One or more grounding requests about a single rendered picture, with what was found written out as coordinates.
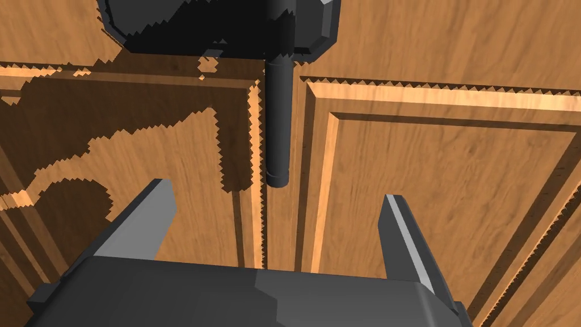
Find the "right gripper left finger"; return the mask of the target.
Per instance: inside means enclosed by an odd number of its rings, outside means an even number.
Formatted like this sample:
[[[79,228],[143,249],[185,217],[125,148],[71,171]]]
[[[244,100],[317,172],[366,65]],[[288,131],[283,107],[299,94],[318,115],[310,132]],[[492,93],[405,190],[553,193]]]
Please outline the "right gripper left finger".
[[[67,276],[91,256],[153,260],[177,212],[169,179],[152,180],[74,261]]]

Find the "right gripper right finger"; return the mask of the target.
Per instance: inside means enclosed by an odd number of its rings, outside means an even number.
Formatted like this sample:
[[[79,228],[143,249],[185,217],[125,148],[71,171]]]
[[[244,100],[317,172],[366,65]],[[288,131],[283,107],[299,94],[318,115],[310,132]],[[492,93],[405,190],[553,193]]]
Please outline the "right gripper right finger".
[[[402,195],[384,196],[378,232],[387,278],[424,285],[458,314],[448,284]]]

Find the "brown wooden panelled door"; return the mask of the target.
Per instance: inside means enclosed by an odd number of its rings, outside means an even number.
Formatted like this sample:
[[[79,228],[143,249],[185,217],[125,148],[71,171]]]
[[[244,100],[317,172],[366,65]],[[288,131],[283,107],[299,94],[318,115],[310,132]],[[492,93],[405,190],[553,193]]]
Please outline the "brown wooden panelled door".
[[[474,327],[581,327],[581,0],[342,0],[265,182],[264,65],[134,54],[97,0],[0,0],[0,327],[154,178],[157,258],[384,278],[406,198]]]

